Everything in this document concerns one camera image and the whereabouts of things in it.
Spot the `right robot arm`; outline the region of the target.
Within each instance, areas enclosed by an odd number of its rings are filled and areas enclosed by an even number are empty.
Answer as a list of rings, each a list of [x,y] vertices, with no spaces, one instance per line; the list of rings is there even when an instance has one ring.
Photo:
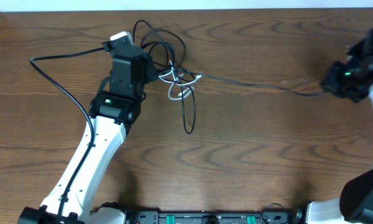
[[[354,139],[371,128],[372,144],[366,169],[349,179],[332,199],[311,201],[300,212],[302,223],[373,223],[373,28],[346,49],[346,58],[333,62],[321,88],[358,105],[349,115]]]

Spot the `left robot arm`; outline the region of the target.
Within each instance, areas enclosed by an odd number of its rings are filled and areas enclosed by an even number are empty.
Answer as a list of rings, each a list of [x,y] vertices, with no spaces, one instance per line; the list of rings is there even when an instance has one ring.
[[[19,223],[131,223],[119,208],[93,212],[93,199],[116,150],[123,144],[145,99],[144,86],[157,78],[150,55],[133,44],[102,48],[113,68],[102,80],[90,109],[84,111],[85,131],[66,170],[39,208],[25,207]]]

